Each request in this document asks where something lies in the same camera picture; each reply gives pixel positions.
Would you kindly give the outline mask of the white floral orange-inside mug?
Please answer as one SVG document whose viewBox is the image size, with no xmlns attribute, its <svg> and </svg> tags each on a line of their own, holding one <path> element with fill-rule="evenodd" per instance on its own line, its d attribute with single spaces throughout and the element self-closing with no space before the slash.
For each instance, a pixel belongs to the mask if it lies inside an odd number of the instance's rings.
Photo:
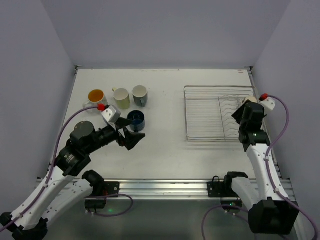
<svg viewBox="0 0 320 240">
<path fill-rule="evenodd" d="M 85 102 L 82 107 L 97 107 L 98 104 L 108 105 L 108 101 L 102 90 L 94 89 L 88 94 L 87 102 Z"/>
</svg>

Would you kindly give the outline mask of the pale yellow-green mug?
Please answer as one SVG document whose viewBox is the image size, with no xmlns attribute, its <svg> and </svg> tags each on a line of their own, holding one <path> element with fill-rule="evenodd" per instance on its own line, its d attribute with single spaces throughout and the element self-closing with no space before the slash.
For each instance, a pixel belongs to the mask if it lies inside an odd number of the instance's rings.
<svg viewBox="0 0 320 240">
<path fill-rule="evenodd" d="M 116 105 L 121 110 L 127 110 L 130 108 L 130 95 L 125 88 L 112 88 L 113 99 Z"/>
</svg>

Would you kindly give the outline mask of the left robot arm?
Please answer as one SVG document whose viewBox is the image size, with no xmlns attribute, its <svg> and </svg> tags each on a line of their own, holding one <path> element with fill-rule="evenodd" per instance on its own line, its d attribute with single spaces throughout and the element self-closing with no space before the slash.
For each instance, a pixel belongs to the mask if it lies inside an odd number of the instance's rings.
<svg viewBox="0 0 320 240">
<path fill-rule="evenodd" d="M 85 197 L 104 195 L 104 179 L 94 170 L 84 172 L 70 190 L 63 190 L 91 162 L 93 152 L 112 142 L 131 150 L 146 136 L 129 131 L 127 126 L 131 122 L 125 118 L 120 118 L 119 123 L 123 133 L 111 125 L 95 130 L 89 121 L 79 122 L 74 127 L 66 146 L 34 192 L 16 210 L 0 216 L 1 225 L 15 240 L 42 240 L 49 224 L 74 204 Z"/>
</svg>

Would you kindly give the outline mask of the dark blue mug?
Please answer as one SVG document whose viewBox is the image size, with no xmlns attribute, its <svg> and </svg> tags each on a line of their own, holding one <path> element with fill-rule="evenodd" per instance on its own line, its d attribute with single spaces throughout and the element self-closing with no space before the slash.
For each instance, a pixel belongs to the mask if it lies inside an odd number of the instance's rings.
<svg viewBox="0 0 320 240">
<path fill-rule="evenodd" d="M 131 120 L 130 128 L 132 131 L 138 133 L 145 128 L 145 115 L 139 110 L 133 110 L 128 113 L 127 119 Z"/>
</svg>

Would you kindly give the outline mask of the grey-teal mug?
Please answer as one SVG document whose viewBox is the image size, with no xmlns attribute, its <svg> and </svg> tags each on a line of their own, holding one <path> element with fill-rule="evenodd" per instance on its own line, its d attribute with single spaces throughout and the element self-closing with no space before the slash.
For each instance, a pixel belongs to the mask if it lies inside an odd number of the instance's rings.
<svg viewBox="0 0 320 240">
<path fill-rule="evenodd" d="M 145 107 L 148 101 L 148 90 L 143 85 L 137 85 L 132 90 L 134 103 L 138 107 Z"/>
</svg>

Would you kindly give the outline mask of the aluminium front rail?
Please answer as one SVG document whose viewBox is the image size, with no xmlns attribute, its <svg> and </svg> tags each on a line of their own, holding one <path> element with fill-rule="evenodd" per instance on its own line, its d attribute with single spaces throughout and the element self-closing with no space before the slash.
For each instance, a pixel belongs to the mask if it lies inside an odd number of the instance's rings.
<svg viewBox="0 0 320 240">
<path fill-rule="evenodd" d="M 118 179 L 119 193 L 134 200 L 237 200 L 237 197 L 209 197 L 208 179 L 159 180 Z"/>
</svg>

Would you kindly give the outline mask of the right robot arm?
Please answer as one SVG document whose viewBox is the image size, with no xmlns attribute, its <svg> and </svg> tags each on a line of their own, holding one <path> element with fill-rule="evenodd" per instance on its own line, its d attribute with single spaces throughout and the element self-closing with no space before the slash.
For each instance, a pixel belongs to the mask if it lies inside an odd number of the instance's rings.
<svg viewBox="0 0 320 240">
<path fill-rule="evenodd" d="M 290 202 L 275 168 L 269 149 L 271 142 L 262 129 L 265 116 L 263 105 L 250 100 L 232 115 L 239 125 L 239 142 L 253 167 L 257 188 L 244 172 L 228 172 L 224 186 L 242 200 L 254 234 L 286 236 L 291 233 L 299 211 Z"/>
</svg>

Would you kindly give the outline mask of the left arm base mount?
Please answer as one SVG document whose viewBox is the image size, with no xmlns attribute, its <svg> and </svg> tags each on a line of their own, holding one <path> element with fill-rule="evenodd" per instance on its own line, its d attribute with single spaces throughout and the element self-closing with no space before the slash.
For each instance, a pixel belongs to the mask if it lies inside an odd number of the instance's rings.
<svg viewBox="0 0 320 240">
<path fill-rule="evenodd" d="M 98 196 L 111 196 L 117 198 L 120 191 L 120 183 L 118 181 L 104 181 L 98 189 Z"/>
</svg>

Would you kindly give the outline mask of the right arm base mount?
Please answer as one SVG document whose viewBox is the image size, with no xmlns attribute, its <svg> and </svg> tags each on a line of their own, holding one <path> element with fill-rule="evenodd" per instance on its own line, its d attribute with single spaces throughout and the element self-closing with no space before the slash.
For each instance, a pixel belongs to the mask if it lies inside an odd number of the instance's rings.
<svg viewBox="0 0 320 240">
<path fill-rule="evenodd" d="M 206 185 L 209 198 L 232 198 L 235 196 L 234 193 L 227 189 L 224 181 L 217 175 L 211 181 L 208 181 Z"/>
</svg>

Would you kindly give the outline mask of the cream cup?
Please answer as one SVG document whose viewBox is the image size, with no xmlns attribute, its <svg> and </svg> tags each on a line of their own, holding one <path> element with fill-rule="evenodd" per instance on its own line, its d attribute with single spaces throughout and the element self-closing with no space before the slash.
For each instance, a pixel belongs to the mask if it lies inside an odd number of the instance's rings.
<svg viewBox="0 0 320 240">
<path fill-rule="evenodd" d="M 244 98 L 244 100 L 242 101 L 242 104 L 245 104 L 247 101 L 250 101 L 252 103 L 258 103 L 258 100 L 256 97 L 254 96 L 247 96 Z"/>
</svg>

